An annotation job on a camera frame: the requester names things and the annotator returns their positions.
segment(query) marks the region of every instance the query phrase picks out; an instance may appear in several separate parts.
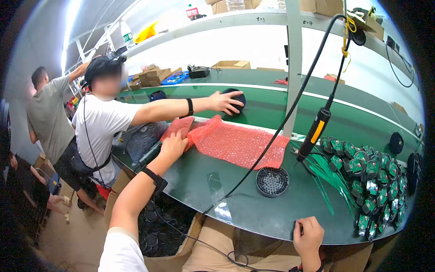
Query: yellow string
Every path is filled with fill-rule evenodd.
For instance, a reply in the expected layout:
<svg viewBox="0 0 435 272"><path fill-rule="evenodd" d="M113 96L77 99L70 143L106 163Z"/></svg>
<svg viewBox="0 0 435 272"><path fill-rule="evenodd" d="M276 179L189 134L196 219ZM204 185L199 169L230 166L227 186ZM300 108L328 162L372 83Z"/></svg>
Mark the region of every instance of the yellow string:
<svg viewBox="0 0 435 272"><path fill-rule="evenodd" d="M343 53L343 56L344 56L344 57L348 57L348 55L350 56L349 52L346 51L346 36L347 36L347 34L348 34L348 29L349 29L351 32L353 32L353 33L356 32L355 21L353 21L351 18L349 18L348 16L346 16L345 35L343 36L343 47L341 48L341 52ZM351 61L352 61L352 58L349 59L349 63L348 63L348 65L346 66L346 69L344 70L344 72L346 72L346 70L348 69L349 64L351 63Z"/></svg>

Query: green workbench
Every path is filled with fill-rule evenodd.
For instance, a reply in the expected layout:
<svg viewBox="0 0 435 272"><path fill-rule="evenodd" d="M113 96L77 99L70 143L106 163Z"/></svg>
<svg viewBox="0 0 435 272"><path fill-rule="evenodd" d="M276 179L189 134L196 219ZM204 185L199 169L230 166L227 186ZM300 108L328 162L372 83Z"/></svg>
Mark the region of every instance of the green workbench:
<svg viewBox="0 0 435 272"><path fill-rule="evenodd" d="M270 129L278 128L285 117L287 92L264 88L285 88L284 85L268 84L268 82L282 79L286 73L243 69L230 70L230 72L226 73L226 70L223 70L219 75L215 75L223 82L209 82L213 77L187 79L181 85L123 92L118 96L118 100L127 103L147 103L148 96L157 90L163 90L167 98L205 97L215 91L223 91L231 84L237 84L236 88L243 91L247 99L243 114L232 118L224 113L204 111L195 113L195 116L211 118L220 114L223 120L234 123ZM236 82L235 74L237 73L244 74L245 81ZM249 80L246 79L247 74L251 74ZM260 85L262 84L260 76L263 76L263 85ZM249 84L250 86L241 87L240 84ZM317 111L325 105L326 100L322 97L329 95L333 84L325 79L311 77L305 89L308 94L302 95L298 104L293 132L303 135L307 133ZM397 159L401 161L406 161L409 154L417 148L419 141L397 125L385 120L385 118L349 105L353 104L373 111L413 131L415 122L400 111L394 112L385 101L341 84L339 84L335 97L348 104L333 103L331 107L332 117L322 136L334 136L342 141L350 141L356 147L370 145L378 150L388 151L387 144L390 136L394 131L398 131L405 144L402 153L397 155ZM296 158L292 154L292 147L293 145L290 143L287 145L282 163L282 167L287 170L290 176L289 188L283 195L277 198L266 198L260 195L255 186L256 171L254 171L234 192L234 196L226 200L228 211L225 211L225 208L218 209L220 212L211 209L208 214L239 228L283 240L292 240L292 230L296 219L316 216L325 229L323 244L342 245L366 241L366 238L355 235L354 215L353 212L349 211L345 200L338 191L323 181L335 215L332 216L329 213L313 178L302 165L298 164L293 167ZM124 165L131 168L131 159L122 149L114 147L112 154ZM164 178L169 185L164 192L198 211L204 211L219 199L220 195L223 196L231 190L246 171L245 168L203 155L193 146L166 173ZM410 208L407 209L405 220L402 221L401 226L396 230L391 226L387 227L384 234L376 239L389 236L403 229L412 209L413 201L414 198L408 198Z"/></svg>

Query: hand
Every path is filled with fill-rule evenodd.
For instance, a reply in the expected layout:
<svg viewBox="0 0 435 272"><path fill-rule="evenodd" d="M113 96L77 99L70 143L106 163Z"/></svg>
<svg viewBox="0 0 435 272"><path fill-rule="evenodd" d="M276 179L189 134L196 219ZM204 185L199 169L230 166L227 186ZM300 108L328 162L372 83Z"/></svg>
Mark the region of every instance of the hand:
<svg viewBox="0 0 435 272"><path fill-rule="evenodd" d="M293 231L293 245L302 260L304 271L317 271L321 266L319 247L325 231L312 217L296 220Z"/></svg>
<svg viewBox="0 0 435 272"><path fill-rule="evenodd" d="M184 140L181 139L181 130L177 134L172 132L171 136L163 141L159 157L163 157L172 164L183 154L188 143L187 137Z"/></svg>
<svg viewBox="0 0 435 272"><path fill-rule="evenodd" d="M240 113L239 110L231 106L231 104L236 104L240 106L244 106L244 104L238 100L231 99L231 97L235 95L242 94L242 91L234 91L231 93L221 94L220 92L215 92L212 94L210 98L210 110L214 111L224 111L228 115L232 115L229 110L232 110L235 113Z"/></svg>

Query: gray t-shirt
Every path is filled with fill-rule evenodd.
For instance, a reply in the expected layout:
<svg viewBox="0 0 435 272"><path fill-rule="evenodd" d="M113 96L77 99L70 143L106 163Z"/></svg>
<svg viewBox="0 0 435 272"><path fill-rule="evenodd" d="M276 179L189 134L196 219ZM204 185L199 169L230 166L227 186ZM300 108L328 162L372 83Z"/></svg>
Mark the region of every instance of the gray t-shirt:
<svg viewBox="0 0 435 272"><path fill-rule="evenodd" d="M64 93L70 91L69 82L69 75L53 79L33 95L27 108L29 131L35 131L52 164L59 160L74 138L74 129L63 103Z"/></svg>

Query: white shelf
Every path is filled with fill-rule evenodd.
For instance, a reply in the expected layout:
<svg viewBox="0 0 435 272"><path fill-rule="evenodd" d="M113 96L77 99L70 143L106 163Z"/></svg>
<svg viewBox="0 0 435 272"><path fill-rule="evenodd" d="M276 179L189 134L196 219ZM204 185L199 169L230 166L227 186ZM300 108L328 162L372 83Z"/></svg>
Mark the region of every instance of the white shelf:
<svg viewBox="0 0 435 272"><path fill-rule="evenodd" d="M307 27L326 31L330 17L300 11L301 27ZM233 26L246 26L246 25L288 25L287 11L286 10L240 10L230 13L222 13L211 17L204 17L196 19L190 22L187 26L169 31L167 33L157 34L154 37L147 39L146 41L137 44L131 50L126 51L124 54L128 57L133 57L140 52L155 47L159 44L165 43L176 38L180 38L186 35ZM344 23L341 20L336 20L334 26L331 29L331 33L339 36L344 35ZM385 43L375 38L370 33L366 32L365 47L376 52L383 58L387 59L387 53L385 50ZM399 55L388 47L391 63L393 63L398 69L400 69L410 80L412 79L412 73L409 73L407 67L403 63Z"/></svg>

